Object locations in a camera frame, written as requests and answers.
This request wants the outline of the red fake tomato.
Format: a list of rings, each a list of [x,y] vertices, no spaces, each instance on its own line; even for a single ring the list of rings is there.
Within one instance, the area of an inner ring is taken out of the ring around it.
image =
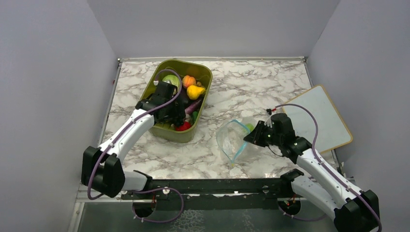
[[[191,128],[191,123],[184,121],[180,126],[175,126],[176,131],[186,131]]]

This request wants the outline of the clear zip top bag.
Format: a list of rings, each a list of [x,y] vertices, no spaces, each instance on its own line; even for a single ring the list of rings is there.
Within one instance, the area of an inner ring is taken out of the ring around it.
[[[220,153],[227,158],[230,166],[249,161],[253,156],[254,147],[243,139],[250,133],[247,123],[256,125],[252,117],[231,119],[226,121],[216,132],[216,141]]]

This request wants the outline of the green fake cabbage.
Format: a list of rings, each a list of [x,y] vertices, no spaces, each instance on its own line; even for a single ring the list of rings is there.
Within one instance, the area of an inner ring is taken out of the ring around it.
[[[169,83],[169,84],[171,84],[171,85],[176,86],[176,89],[174,90],[174,94],[176,94],[176,93],[180,90],[180,87],[179,87],[179,85],[180,85],[180,80],[179,80],[179,78],[178,78],[176,75],[172,75],[172,74],[166,75],[166,76],[162,79],[162,81],[163,81],[163,82],[167,82],[167,83]]]

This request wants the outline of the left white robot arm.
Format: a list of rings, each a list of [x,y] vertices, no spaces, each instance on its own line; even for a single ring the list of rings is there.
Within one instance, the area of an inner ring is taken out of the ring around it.
[[[88,198],[95,200],[91,190],[115,197],[131,191],[139,198],[152,192],[151,177],[140,171],[126,172],[122,162],[140,137],[155,124],[172,121],[183,123],[185,110],[177,100],[181,87],[159,81],[149,99],[137,103],[130,118],[115,134],[98,147],[89,146],[83,153],[81,182],[87,186]]]

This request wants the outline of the yellow fake lemon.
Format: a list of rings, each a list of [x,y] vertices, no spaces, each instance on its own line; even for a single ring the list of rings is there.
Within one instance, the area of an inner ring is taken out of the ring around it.
[[[204,87],[198,87],[191,85],[186,90],[187,96],[190,100],[197,100],[201,95],[206,93],[206,89]]]

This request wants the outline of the green fake lime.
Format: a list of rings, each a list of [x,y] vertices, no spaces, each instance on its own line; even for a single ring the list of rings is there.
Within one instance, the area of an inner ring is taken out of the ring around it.
[[[252,131],[254,130],[254,128],[255,128],[255,126],[254,126],[252,123],[247,123],[245,126],[248,128],[248,130],[249,130],[250,132],[252,132]]]

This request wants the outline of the orange fake peach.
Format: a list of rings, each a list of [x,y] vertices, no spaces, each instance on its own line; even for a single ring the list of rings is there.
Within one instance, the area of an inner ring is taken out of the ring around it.
[[[190,86],[196,86],[197,81],[193,76],[186,75],[182,79],[182,86],[187,89]]]

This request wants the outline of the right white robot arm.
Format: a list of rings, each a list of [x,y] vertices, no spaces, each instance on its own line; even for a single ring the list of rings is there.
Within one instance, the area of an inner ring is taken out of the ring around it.
[[[295,134],[286,114],[273,114],[271,125],[259,121],[244,141],[260,147],[277,146],[282,156],[313,177],[310,180],[298,170],[282,175],[282,195],[290,197],[295,193],[306,198],[332,219],[339,232],[381,230],[377,195],[361,190],[329,165],[312,143]]]

